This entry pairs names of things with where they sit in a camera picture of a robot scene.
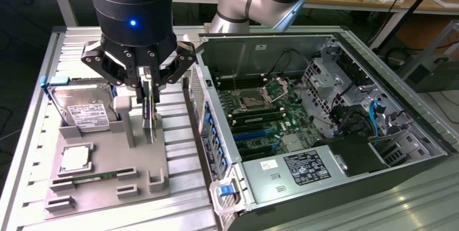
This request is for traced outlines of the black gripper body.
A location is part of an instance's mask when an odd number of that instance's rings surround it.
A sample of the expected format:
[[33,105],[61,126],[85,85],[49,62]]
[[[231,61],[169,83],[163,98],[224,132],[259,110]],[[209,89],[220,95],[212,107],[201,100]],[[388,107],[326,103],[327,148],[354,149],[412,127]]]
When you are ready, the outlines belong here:
[[177,47],[172,0],[92,0],[104,36],[129,47],[171,52]]

